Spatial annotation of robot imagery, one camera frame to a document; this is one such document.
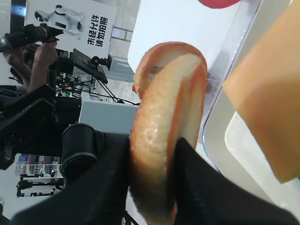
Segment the bread slice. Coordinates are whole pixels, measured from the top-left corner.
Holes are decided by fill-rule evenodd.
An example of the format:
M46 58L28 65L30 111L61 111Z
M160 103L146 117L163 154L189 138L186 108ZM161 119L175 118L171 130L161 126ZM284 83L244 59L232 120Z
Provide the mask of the bread slice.
M181 137L196 147L206 80L204 57L188 53L164 65L143 93L130 137L130 191L148 224L171 224L173 153Z

